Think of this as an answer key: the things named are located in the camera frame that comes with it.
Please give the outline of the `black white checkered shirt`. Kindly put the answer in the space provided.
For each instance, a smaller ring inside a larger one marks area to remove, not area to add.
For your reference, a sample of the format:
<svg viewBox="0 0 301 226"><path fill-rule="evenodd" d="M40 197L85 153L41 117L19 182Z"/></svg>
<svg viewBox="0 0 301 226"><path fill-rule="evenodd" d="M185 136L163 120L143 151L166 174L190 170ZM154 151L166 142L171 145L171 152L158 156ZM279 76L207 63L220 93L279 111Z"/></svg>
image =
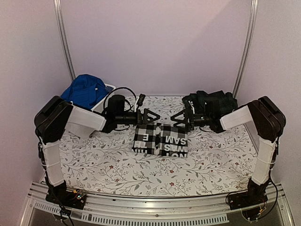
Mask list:
<svg viewBox="0 0 301 226"><path fill-rule="evenodd" d="M133 146L135 153L186 158L188 134L170 124L150 123L136 126Z"/></svg>

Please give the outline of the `green plaid pleated skirt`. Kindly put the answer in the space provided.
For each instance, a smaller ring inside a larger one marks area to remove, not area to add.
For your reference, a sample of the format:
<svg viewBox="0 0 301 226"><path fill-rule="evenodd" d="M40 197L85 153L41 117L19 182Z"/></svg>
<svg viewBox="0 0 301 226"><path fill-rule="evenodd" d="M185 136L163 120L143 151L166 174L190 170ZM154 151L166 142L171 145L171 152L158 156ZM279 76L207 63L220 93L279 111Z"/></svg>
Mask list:
<svg viewBox="0 0 301 226"><path fill-rule="evenodd" d="M205 91L197 91L190 93L188 96L182 98L184 100L191 100L194 104L195 113L218 112L221 115L228 114L238 108L237 100L232 93L224 93L222 90L206 93Z"/></svg>

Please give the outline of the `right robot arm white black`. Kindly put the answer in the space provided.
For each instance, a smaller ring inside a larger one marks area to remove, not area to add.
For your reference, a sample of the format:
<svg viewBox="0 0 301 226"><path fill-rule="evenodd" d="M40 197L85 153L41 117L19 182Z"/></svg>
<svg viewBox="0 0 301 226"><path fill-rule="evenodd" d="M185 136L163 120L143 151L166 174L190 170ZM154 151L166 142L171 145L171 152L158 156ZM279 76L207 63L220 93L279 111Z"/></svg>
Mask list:
<svg viewBox="0 0 301 226"><path fill-rule="evenodd" d="M184 109L171 116L174 126L187 132L195 127L209 126L215 133L253 122L259 136L257 162L247 185L243 201L254 205L265 193L271 181L270 174L278 155L279 139L286 125L286 118L280 109L263 96L241 107L234 100L221 105L220 97L204 97L200 103L184 100Z"/></svg>

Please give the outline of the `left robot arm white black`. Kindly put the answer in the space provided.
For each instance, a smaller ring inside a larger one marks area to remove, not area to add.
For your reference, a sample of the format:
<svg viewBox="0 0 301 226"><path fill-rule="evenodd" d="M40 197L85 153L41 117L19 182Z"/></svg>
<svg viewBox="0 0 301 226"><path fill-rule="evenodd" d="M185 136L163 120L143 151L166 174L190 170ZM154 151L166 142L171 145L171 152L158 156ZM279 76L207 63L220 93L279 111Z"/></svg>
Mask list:
<svg viewBox="0 0 301 226"><path fill-rule="evenodd" d="M40 159L46 171L46 180L52 190L52 197L59 204L66 204L70 194L60 185L64 184L61 172L59 144L66 128L71 126L73 133L85 138L94 131L110 133L118 125L147 125L160 119L153 111L139 108L145 95L141 94L128 110L125 110L126 99L123 95L106 96L101 113L52 97L34 118L35 133L40 140Z"/></svg>

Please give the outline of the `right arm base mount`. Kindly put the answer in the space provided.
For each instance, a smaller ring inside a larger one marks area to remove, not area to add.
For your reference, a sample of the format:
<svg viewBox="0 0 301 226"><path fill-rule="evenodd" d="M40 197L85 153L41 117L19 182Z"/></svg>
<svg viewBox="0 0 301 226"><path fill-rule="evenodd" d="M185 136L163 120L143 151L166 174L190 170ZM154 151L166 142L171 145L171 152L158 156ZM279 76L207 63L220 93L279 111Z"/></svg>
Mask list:
<svg viewBox="0 0 301 226"><path fill-rule="evenodd" d="M249 221L257 221L267 209L268 197L265 193L250 196L248 192L230 192L225 202L231 210L241 210L242 217Z"/></svg>

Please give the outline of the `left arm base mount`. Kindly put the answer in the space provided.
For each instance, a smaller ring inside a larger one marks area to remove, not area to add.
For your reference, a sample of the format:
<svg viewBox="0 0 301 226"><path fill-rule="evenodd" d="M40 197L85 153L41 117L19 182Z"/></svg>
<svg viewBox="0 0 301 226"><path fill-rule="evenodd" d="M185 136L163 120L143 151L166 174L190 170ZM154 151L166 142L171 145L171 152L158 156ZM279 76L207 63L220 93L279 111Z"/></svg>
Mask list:
<svg viewBox="0 0 301 226"><path fill-rule="evenodd" d="M46 195L46 201L58 204L64 207L83 210L86 204L87 193L80 189L72 191L65 187L50 187Z"/></svg>

